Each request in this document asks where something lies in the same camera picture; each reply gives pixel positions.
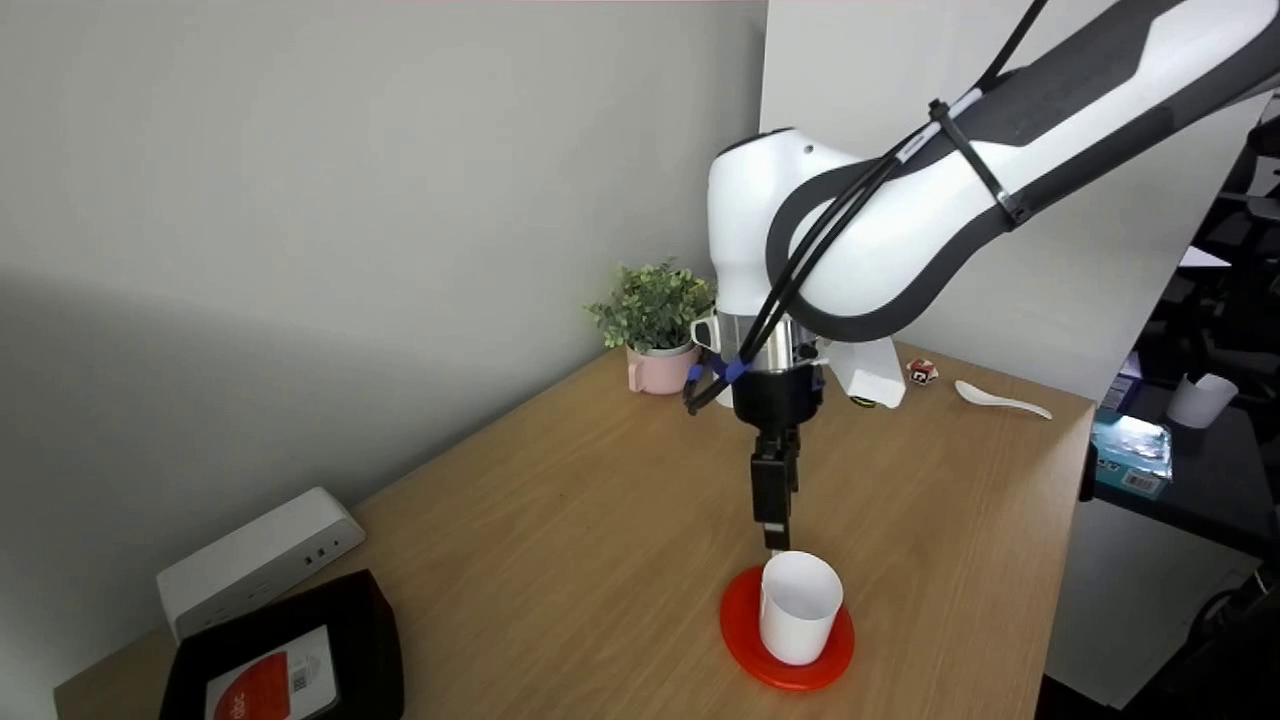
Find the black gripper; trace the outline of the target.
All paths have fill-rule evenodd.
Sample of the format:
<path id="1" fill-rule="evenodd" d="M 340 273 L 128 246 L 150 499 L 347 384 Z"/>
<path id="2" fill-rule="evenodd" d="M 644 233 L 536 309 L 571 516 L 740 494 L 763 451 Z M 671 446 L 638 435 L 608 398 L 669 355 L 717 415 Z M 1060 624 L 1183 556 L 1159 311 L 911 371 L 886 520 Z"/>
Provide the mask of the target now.
<path id="1" fill-rule="evenodd" d="M 824 384 L 814 365 L 789 371 L 743 371 L 731 384 L 731 406 L 743 425 L 759 428 L 751 446 L 751 520 L 763 548 L 794 548 L 794 494 L 801 488 L 801 425 L 815 415 Z"/>

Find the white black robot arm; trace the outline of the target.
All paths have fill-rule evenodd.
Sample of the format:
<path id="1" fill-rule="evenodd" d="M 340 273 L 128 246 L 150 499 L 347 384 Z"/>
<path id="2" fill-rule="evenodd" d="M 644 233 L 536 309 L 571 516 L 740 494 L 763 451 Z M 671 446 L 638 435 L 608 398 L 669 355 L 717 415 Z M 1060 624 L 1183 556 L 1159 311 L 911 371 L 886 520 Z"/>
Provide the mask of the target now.
<path id="1" fill-rule="evenodd" d="M 894 146 L 796 129 L 709 169 L 717 309 L 683 398 L 758 428 L 751 520 L 794 542 L 801 425 L 897 371 L 894 337 L 996 234 L 1280 77 L 1280 0 L 1114 0 L 1031 62 L 993 59 Z"/>

